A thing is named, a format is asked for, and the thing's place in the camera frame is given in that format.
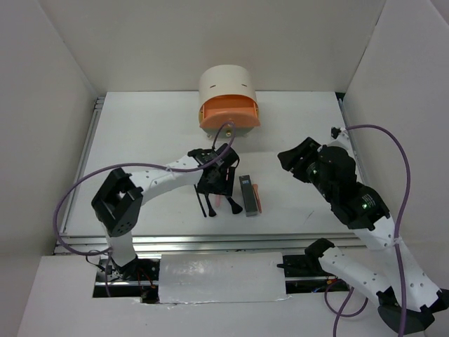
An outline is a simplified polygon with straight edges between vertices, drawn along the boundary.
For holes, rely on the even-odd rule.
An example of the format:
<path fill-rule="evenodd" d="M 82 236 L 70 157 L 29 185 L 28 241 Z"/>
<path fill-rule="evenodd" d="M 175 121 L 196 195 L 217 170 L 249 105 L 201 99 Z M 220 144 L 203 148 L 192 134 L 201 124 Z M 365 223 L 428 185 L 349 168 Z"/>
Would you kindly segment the large black makeup brush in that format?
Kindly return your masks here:
<path fill-rule="evenodd" d="M 243 208 L 237 204 L 232 197 L 226 197 L 227 201 L 229 202 L 231 209 L 232 209 L 232 213 L 234 215 L 236 214 L 240 214 L 243 211 Z"/>

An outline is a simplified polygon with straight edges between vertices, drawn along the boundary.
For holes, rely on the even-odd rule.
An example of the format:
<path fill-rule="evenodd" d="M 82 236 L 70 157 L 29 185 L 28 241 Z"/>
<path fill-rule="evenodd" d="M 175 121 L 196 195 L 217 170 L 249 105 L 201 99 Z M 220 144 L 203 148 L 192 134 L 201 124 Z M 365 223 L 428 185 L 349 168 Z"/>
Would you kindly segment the grey bottom drawer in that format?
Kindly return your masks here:
<path fill-rule="evenodd" d="M 231 126 L 225 126 L 220 131 L 217 128 L 204 128 L 203 131 L 210 139 L 228 139 L 232 136 L 235 137 L 245 137 L 248 133 L 252 131 L 253 128 L 235 128 Z"/>

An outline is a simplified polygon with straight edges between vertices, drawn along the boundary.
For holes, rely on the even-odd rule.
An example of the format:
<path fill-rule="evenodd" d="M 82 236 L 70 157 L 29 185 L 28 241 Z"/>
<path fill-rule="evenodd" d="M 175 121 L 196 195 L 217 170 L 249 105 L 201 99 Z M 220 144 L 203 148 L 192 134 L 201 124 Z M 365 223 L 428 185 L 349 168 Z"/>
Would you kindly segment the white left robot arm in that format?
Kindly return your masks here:
<path fill-rule="evenodd" d="M 196 196 L 204 196 L 207 207 L 200 205 L 204 217 L 215 217 L 209 196 L 223 196 L 232 213 L 243 208 L 233 198 L 238 154 L 228 145 L 195 149 L 162 168 L 148 168 L 127 173 L 112 170 L 94 196 L 91 206 L 102 223 L 111 249 L 112 271 L 120 279 L 137 277 L 142 264 L 133 246 L 132 229 L 137 225 L 140 209 L 150 200 L 184 186 L 193 186 Z"/>

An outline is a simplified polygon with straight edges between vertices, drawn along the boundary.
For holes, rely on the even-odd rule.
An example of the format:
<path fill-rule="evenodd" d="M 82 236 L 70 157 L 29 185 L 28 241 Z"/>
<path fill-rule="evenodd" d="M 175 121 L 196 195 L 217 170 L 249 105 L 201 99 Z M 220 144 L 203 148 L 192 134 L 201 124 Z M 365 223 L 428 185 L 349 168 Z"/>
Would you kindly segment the pink nail file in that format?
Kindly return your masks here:
<path fill-rule="evenodd" d="M 222 176 L 220 178 L 220 186 L 218 188 L 219 194 L 215 195 L 215 206 L 217 208 L 221 205 L 221 199 L 222 198 L 228 198 L 228 180 L 229 180 L 229 169 L 227 168 L 225 171 L 223 171 Z"/>

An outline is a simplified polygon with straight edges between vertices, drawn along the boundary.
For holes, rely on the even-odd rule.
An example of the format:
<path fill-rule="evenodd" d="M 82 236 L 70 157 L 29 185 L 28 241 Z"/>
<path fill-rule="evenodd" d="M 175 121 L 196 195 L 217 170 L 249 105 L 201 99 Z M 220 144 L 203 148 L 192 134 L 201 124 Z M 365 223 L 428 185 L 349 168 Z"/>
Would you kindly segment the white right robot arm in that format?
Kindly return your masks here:
<path fill-rule="evenodd" d="M 399 218 L 392 218 L 381 196 L 358 181 L 347 130 L 332 128 L 331 138 L 322 145 L 308 137 L 280 152 L 279 161 L 294 178 L 320 192 L 336 218 L 375 255 L 382 272 L 345 256 L 324 238 L 305 249 L 306 269 L 335 275 L 362 293 L 399 336 L 425 331 L 435 313 L 448 309 L 448 290 L 433 283 L 414 259 L 398 232 Z"/>

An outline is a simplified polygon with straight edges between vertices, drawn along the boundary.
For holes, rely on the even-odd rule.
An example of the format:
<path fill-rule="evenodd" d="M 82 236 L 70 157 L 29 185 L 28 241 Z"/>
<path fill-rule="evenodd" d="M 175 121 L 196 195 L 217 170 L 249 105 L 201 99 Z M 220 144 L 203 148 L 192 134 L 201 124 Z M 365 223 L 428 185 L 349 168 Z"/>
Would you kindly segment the dark grey cosmetic box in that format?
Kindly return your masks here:
<path fill-rule="evenodd" d="M 241 194 L 247 217 L 256 216 L 259 213 L 257 200 L 249 175 L 239 176 Z"/>

